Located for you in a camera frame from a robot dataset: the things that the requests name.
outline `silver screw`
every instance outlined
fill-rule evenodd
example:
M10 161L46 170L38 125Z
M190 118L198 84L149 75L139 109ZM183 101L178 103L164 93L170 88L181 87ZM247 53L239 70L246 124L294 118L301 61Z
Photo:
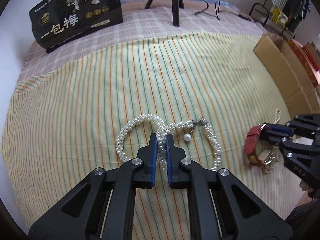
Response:
M139 165L139 164L141 164L141 163L142 163L142 160L139 159L139 158L134 158L134 159L132 160L132 164L134 164L134 165Z
M94 169L93 174L100 176L103 174L103 172L104 172L103 168L96 168L96 169Z
M191 160L188 159L188 158L182 159L181 162L182 162L182 164L184 164L184 165L189 165L189 164L191 164Z
M221 169L221 170L219 170L219 173L221 176L228 176L229 175L229 171L227 169Z

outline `red watch strap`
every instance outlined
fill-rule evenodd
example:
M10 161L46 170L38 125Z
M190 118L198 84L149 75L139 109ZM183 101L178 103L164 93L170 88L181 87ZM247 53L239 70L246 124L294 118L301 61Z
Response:
M262 161L257 156L257 142L261 133L261 125L252 127L247 133L244 143L244 153L247 155L250 163L254 166L262 166Z

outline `twisted pearl necklace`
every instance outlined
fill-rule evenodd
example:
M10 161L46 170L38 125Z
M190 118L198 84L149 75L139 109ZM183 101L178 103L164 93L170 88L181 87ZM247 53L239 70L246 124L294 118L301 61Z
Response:
M213 133L212 126L201 116L199 121L197 120L189 120L187 122L173 122L169 125L165 125L164 121L156 114L141 114L136 118L130 120L123 128L121 128L120 135L116 139L116 152L119 155L119 158L122 162L126 162L130 160L128 156L125 155L124 152L124 139L128 135L128 132L132 130L135 125L140 124L142 122L153 122L157 125L156 138L157 138L157 160L160 163L161 167L164 171L167 171L167 161L166 161L166 136L173 130L178 129L190 129L195 125L204 127L204 134L206 135L209 143L214 152L214 162L211 170L217 171L221 168L221 146L217 141L215 134ZM183 136L185 141L191 140L191 133L187 133Z

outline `black package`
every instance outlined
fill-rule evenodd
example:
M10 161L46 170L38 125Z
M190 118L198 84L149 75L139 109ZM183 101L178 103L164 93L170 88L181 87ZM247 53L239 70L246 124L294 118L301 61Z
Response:
M47 52L123 22L120 0L43 0L29 15L33 35Z

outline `white bead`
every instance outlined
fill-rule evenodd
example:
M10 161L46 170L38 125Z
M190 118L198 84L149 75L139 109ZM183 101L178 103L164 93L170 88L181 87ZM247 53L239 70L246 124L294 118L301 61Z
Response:
M190 140L191 140L191 134L186 133L186 134L183 136L183 139L184 139L185 141L190 141Z

